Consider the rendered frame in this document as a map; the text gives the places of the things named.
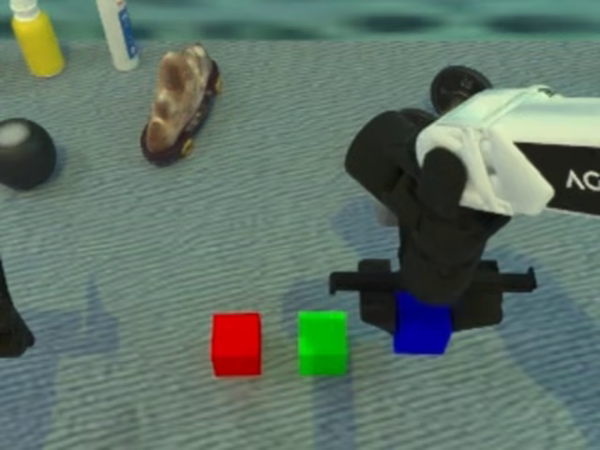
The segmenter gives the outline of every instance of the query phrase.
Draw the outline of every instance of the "teal background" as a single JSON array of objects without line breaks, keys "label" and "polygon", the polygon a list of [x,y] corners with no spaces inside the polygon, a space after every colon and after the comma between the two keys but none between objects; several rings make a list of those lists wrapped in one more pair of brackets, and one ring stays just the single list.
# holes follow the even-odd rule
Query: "teal background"
[{"label": "teal background", "polygon": [[[142,157],[158,60],[143,42],[113,69],[102,41],[69,46],[66,71],[29,76],[2,42],[0,111],[49,130],[61,170],[0,187],[0,254],[37,346],[0,360],[1,450],[598,450],[600,222],[520,217],[487,255],[536,267],[502,326],[456,335],[441,358],[392,354],[360,323],[332,270],[392,257],[342,161],[375,114],[428,107],[440,68],[499,86],[600,96],[600,46],[576,42],[206,41],[223,95],[190,159]],[[264,374],[215,380],[211,314],[262,314]],[[299,310],[348,311],[352,372],[303,378]]]},{"label": "teal background", "polygon": [[[61,38],[100,38],[94,0],[40,0]],[[129,0],[138,38],[597,38],[595,0]],[[8,0],[0,30],[9,34]]]}]

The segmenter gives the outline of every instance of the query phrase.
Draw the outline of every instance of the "white bottle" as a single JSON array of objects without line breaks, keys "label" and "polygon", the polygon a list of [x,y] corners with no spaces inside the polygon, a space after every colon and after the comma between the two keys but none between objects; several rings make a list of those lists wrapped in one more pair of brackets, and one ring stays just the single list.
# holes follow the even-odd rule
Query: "white bottle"
[{"label": "white bottle", "polygon": [[96,0],[104,36],[117,70],[133,70],[140,64],[125,0]]}]

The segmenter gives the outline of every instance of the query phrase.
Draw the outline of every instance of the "green cube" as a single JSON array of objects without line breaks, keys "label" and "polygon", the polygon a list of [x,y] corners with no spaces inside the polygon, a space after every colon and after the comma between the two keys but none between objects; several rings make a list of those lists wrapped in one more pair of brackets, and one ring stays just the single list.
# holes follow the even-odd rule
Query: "green cube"
[{"label": "green cube", "polygon": [[298,368],[301,375],[344,375],[348,371],[348,314],[298,313]]}]

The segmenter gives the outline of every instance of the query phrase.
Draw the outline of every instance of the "white lettering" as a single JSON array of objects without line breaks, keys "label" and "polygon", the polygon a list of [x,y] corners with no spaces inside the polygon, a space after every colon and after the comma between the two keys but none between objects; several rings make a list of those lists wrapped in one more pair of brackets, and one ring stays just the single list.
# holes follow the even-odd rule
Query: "white lettering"
[{"label": "white lettering", "polygon": [[579,177],[574,171],[569,171],[569,177],[566,180],[566,188],[578,188],[579,190],[600,192],[600,173],[596,171],[587,171],[582,177]]}]

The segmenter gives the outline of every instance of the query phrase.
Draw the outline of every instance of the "bottle cap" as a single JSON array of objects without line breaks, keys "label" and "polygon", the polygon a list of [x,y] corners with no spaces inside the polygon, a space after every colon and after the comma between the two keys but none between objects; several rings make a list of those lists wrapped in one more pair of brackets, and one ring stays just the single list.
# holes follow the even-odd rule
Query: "bottle cap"
[{"label": "bottle cap", "polygon": [[38,7],[38,0],[10,0],[12,12],[27,12]]}]

